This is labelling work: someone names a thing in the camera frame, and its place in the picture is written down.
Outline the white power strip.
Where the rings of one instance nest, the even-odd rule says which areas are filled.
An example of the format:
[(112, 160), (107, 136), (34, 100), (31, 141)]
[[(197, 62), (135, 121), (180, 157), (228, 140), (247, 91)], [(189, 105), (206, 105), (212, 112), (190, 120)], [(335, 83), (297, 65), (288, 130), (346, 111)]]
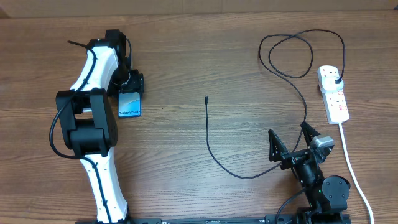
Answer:
[[(319, 87), (321, 77), (335, 77), (336, 79), (340, 78), (338, 69), (331, 65), (323, 65), (319, 67), (317, 74)], [(329, 124), (341, 124), (349, 120), (349, 112), (343, 89), (332, 93), (322, 93), (322, 97)]]

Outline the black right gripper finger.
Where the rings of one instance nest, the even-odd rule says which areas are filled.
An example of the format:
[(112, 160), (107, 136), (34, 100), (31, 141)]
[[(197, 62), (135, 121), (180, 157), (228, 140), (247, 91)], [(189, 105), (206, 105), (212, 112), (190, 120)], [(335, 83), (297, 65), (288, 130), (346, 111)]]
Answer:
[(270, 144), (269, 160), (271, 162), (282, 161), (284, 157), (289, 154), (289, 150), (273, 129), (268, 130), (268, 135)]
[(320, 133), (316, 131), (314, 128), (312, 128), (306, 121), (303, 121), (300, 125), (302, 128), (302, 132), (305, 138), (306, 145), (309, 146), (312, 139), (315, 136), (319, 136)]

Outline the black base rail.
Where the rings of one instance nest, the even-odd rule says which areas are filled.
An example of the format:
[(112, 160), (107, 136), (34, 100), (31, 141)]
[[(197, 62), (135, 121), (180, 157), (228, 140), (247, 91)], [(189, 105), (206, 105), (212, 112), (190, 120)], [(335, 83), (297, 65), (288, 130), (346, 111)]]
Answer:
[(160, 218), (127, 218), (126, 221), (119, 221), (124, 224), (296, 224), (296, 223), (314, 223), (314, 224), (351, 224), (349, 215), (343, 215), (342, 220), (332, 218), (327, 220), (322, 217), (312, 217), (312, 221), (296, 220), (293, 215), (266, 215), (264, 218), (219, 218), (219, 219), (178, 219), (161, 220)]

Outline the Galaxy S24+ smartphone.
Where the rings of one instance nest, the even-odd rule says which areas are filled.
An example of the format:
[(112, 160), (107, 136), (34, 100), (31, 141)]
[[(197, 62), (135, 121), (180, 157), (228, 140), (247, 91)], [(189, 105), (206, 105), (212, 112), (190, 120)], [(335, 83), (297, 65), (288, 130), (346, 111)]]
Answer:
[(118, 97), (118, 116), (120, 118), (141, 115), (141, 95), (138, 92), (120, 93)]

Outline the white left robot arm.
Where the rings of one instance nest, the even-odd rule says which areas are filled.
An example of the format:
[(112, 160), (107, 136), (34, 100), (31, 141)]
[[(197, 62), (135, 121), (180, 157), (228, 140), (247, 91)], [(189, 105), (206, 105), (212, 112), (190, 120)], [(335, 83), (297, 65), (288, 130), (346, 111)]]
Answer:
[(56, 95), (49, 143), (54, 153), (66, 156), (53, 141), (55, 124), (60, 123), (64, 143), (73, 151), (68, 158), (79, 160), (90, 180), (95, 223), (132, 223), (116, 172), (118, 127), (109, 98), (118, 101), (118, 117), (140, 116), (144, 76), (132, 67), (130, 40), (118, 29), (107, 30), (104, 38), (91, 39), (83, 48), (87, 58), (80, 76)]

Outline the white charger plug adapter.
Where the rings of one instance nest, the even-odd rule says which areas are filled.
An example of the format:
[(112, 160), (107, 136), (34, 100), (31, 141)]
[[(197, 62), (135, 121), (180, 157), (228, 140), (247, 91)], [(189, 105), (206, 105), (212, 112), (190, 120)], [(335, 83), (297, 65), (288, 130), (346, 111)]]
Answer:
[(344, 87), (343, 80), (335, 77), (321, 77), (320, 80), (320, 91), (324, 94), (340, 91)]

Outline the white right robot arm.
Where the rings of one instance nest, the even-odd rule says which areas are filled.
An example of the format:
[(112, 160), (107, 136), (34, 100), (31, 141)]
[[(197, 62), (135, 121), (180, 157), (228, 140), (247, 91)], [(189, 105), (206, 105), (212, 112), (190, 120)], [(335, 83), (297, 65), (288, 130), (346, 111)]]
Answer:
[[(343, 213), (348, 208), (350, 182), (338, 175), (325, 177), (320, 168), (320, 164), (332, 152), (334, 140), (320, 134), (305, 121), (300, 126), (307, 147), (294, 152), (286, 148), (273, 130), (268, 131), (269, 160), (280, 162), (281, 170), (290, 169), (302, 190), (287, 199), (275, 215), (266, 215), (266, 221), (296, 224), (350, 223), (349, 215)], [(302, 194), (305, 194), (308, 206), (298, 208), (293, 215), (282, 215), (285, 206)]]

